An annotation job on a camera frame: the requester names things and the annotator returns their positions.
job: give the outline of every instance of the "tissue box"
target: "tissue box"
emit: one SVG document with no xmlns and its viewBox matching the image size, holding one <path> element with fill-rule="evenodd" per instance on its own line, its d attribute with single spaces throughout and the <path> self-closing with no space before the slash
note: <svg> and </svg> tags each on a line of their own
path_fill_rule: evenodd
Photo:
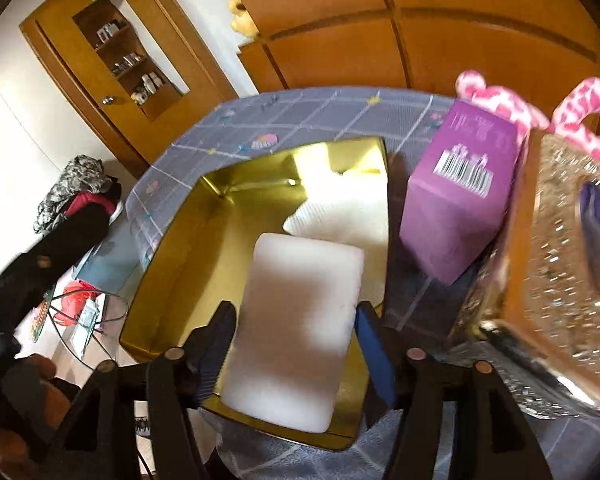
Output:
<svg viewBox="0 0 600 480">
<path fill-rule="evenodd" d="M 496 235 L 518 158 L 516 125 L 456 101 L 409 179 L 400 239 L 449 285 Z"/>
<path fill-rule="evenodd" d="M 448 340 L 450 362 L 489 361 L 537 418 L 600 415 L 600 271 L 587 261 L 600 247 L 582 207 L 590 184 L 600 194 L 598 161 L 531 132 L 507 226 Z"/>
<path fill-rule="evenodd" d="M 200 178 L 142 277 L 120 345 L 137 361 L 147 362 L 182 345 L 193 329 L 206 326 L 222 300 L 231 301 L 240 316 L 256 241 L 265 232 L 282 234 L 289 215 L 310 196 L 324 196 L 322 177 L 331 173 L 351 179 L 349 186 L 359 185 L 366 193 L 361 195 L 368 194 L 368 199 L 378 204 L 378 214 L 386 218 L 386 155 L 382 139 L 377 137 L 298 146 L 225 166 Z M 386 238 L 381 250 L 379 243 L 376 241 L 373 255 L 386 259 Z M 368 370 L 355 334 L 331 424 L 324 433 L 291 430 L 232 410 L 220 397 L 223 376 L 222 372 L 203 404 L 209 412 L 284 440 L 330 451 L 348 449 L 358 437 Z"/>
</svg>

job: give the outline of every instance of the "teddy bear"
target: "teddy bear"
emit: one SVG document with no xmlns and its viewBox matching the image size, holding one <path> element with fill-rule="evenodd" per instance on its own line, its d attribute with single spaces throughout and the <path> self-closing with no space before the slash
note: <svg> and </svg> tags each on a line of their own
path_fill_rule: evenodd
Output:
<svg viewBox="0 0 600 480">
<path fill-rule="evenodd" d="M 256 38 L 260 34 L 258 27 L 253 23 L 249 11 L 244 7 L 241 0 L 229 0 L 229 12 L 235 16 L 231 22 L 231 28 L 235 32 L 251 39 Z"/>
<path fill-rule="evenodd" d="M 518 143 L 522 144 L 532 128 L 559 135 L 600 163 L 600 137 L 592 133 L 582 120 L 591 113 L 600 114 L 600 79 L 582 81 L 554 110 L 552 120 L 504 86 L 487 86 L 475 70 L 462 72 L 456 79 L 456 93 L 480 108 L 514 123 Z"/>
</svg>

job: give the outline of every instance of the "tablecloth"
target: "tablecloth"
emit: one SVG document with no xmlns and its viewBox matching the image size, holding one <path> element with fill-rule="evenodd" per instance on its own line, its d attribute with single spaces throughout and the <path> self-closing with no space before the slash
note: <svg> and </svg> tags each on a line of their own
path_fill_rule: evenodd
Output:
<svg viewBox="0 0 600 480">
<path fill-rule="evenodd" d="M 222 104 L 192 126 L 142 176 L 126 201 L 132 235 L 144 266 L 197 179 L 222 166 L 302 144 L 359 136 L 384 138 L 389 161 L 390 251 L 384 323 L 410 346 L 444 358 L 442 341 L 477 266 L 452 286 L 421 273 L 397 238 L 408 176 L 453 100 L 385 88 L 309 88 L 265 93 Z M 438 466 L 446 478 L 453 406 L 445 406 Z M 361 430 L 351 449 L 331 453 L 212 420 L 218 450 L 241 478 L 381 478 L 399 412 Z M 600 418 L 529 418 L 556 480 L 587 478 L 600 460 Z"/>
</svg>

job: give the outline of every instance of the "white foam block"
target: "white foam block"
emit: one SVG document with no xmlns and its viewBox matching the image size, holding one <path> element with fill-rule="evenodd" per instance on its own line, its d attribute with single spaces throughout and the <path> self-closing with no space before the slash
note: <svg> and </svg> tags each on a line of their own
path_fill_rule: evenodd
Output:
<svg viewBox="0 0 600 480">
<path fill-rule="evenodd" d="M 364 251 L 264 233 L 240 305 L 222 402 L 286 428 L 331 422 L 356 317 Z"/>
</svg>

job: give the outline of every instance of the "glittery tissue box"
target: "glittery tissue box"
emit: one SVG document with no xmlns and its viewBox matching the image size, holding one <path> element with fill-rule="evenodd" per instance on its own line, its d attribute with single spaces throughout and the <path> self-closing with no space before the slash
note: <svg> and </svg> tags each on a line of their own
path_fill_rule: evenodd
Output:
<svg viewBox="0 0 600 480">
<path fill-rule="evenodd" d="M 491 362 L 537 418 L 600 415 L 600 164 L 534 131 L 519 175 L 449 360 Z"/>
<path fill-rule="evenodd" d="M 516 126 L 456 101 L 411 175 L 400 239 L 449 285 L 497 234 L 518 158 Z"/>
</svg>

